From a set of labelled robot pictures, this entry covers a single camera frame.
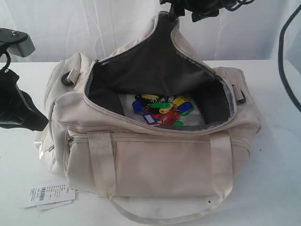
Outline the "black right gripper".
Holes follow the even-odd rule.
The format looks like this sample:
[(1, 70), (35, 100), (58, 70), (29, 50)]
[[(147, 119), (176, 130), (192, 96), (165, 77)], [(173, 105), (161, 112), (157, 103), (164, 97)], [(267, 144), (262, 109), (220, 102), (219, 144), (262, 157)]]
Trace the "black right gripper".
[(168, 13), (169, 20), (176, 20), (185, 16), (185, 10), (192, 12), (192, 22), (217, 17), (219, 10), (223, 8), (220, 0), (160, 0), (160, 5), (170, 3), (171, 7)]

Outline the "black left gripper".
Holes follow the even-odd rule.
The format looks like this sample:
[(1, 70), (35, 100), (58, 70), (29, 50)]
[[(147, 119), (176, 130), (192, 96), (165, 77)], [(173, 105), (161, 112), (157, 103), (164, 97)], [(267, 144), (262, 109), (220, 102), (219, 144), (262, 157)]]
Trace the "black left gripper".
[(16, 88), (18, 80), (14, 71), (0, 71), (0, 127), (42, 131), (48, 119), (36, 108), (28, 93)]

